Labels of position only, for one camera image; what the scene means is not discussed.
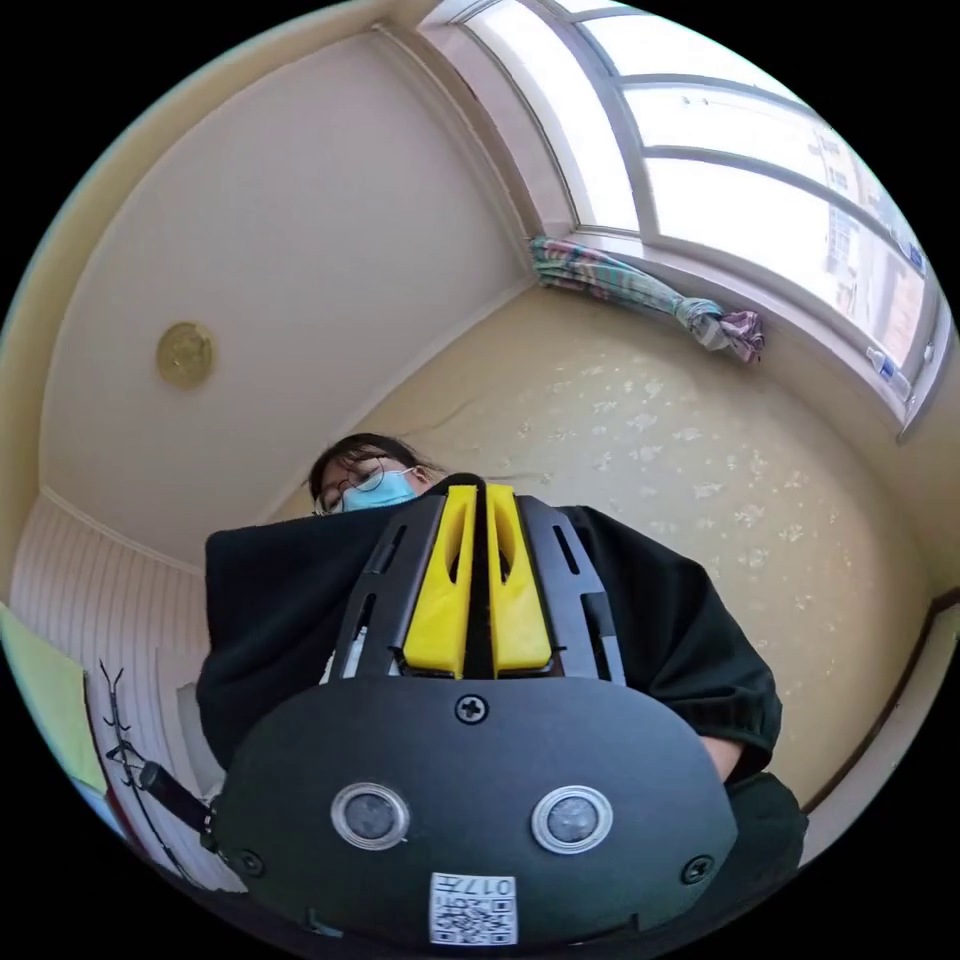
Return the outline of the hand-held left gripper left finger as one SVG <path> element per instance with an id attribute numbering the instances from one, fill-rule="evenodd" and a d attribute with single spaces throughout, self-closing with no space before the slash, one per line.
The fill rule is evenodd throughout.
<path id="1" fill-rule="evenodd" d="M 403 645 L 412 672 L 463 677 L 477 494 L 475 486 L 448 489 Z"/>

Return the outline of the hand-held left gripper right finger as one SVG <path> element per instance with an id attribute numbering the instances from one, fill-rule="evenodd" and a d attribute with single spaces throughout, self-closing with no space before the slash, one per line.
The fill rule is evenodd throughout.
<path id="1" fill-rule="evenodd" d="M 534 564 L 511 487 L 486 487 L 489 621 L 494 673 L 546 670 L 552 648 Z"/>

